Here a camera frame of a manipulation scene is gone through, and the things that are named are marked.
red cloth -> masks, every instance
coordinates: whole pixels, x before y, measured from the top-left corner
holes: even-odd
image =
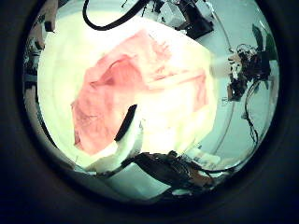
[[[131,105],[145,105],[147,100],[167,105],[163,98],[171,92],[177,98],[176,93],[187,92],[193,103],[191,113],[205,105],[205,71],[188,71],[188,65],[177,69],[169,65],[170,58],[168,46],[159,45],[146,31],[140,31],[87,69],[72,104],[75,144],[90,155],[99,152],[113,141]],[[182,109],[179,99],[173,99],[172,104],[155,110],[157,116],[169,121],[168,125],[174,124]],[[167,114],[174,110],[177,115],[169,118]]]

wire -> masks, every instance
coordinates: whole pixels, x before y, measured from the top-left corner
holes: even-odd
[[[218,23],[221,26],[221,29],[223,30],[223,33],[224,33],[224,36],[225,36],[225,39],[226,39],[226,42],[227,42],[227,45],[228,45],[228,50],[230,52],[234,53],[234,51],[232,49],[232,45],[231,45],[230,39],[228,38],[228,35],[227,35],[226,31],[225,31],[223,23],[221,22],[221,19],[218,17],[218,15],[216,14],[215,11],[212,11],[212,15],[213,15],[213,17],[215,17],[216,21],[218,21]]]
[[[123,23],[129,21],[133,16],[135,16],[150,0],[138,0],[134,6],[126,13],[124,14],[122,17],[120,17],[119,19],[113,21],[112,23],[105,25],[105,26],[99,26],[99,25],[95,25],[94,23],[92,23],[88,16],[87,16],[87,6],[89,4],[90,0],[85,0],[84,2],[84,6],[82,9],[82,16],[84,21],[86,22],[87,25],[89,25],[91,28],[93,28],[96,31],[106,31],[106,30],[110,30],[113,29],[119,25],[122,25]]]
[[[245,163],[249,158],[251,158],[251,156],[255,153],[257,146],[259,144],[259,134],[256,131],[256,129],[254,128],[254,125],[249,117],[249,111],[248,111],[248,104],[249,104],[249,100],[251,98],[251,96],[254,93],[255,88],[261,83],[261,81],[255,81],[251,84],[251,86],[249,87],[249,90],[247,92],[247,96],[246,96],[246,100],[245,100],[245,118],[246,121],[249,123],[249,127],[250,127],[250,137],[252,138],[253,141],[253,149],[250,152],[250,154],[241,162],[239,162],[237,165],[234,165],[232,167],[226,168],[226,169],[221,169],[221,170],[206,170],[204,168],[202,168],[200,165],[198,165],[197,163],[193,163],[196,165],[196,169],[199,171],[202,171],[204,173],[209,173],[209,174],[218,174],[218,173],[223,173],[223,172],[233,172],[234,169],[238,166],[240,166],[241,164]]]

